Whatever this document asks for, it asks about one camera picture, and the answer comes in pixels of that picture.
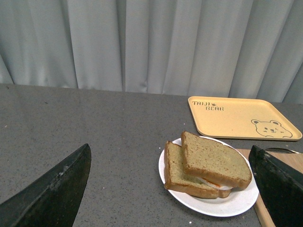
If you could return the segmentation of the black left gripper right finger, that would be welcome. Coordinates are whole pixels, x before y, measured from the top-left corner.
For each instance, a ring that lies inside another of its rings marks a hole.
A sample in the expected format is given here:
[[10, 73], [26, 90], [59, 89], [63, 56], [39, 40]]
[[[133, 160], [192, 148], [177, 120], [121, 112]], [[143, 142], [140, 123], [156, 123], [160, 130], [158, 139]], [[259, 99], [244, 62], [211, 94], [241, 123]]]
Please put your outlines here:
[[252, 146], [249, 163], [261, 198], [277, 227], [303, 225], [303, 174]]

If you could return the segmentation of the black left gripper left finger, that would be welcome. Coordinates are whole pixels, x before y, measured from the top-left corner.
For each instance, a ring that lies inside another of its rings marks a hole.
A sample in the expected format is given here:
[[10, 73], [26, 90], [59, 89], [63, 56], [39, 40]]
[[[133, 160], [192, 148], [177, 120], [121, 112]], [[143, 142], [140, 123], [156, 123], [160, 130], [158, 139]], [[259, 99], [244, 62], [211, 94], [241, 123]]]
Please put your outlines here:
[[0, 205], [2, 227], [71, 227], [77, 216], [91, 167], [84, 144], [28, 187]]

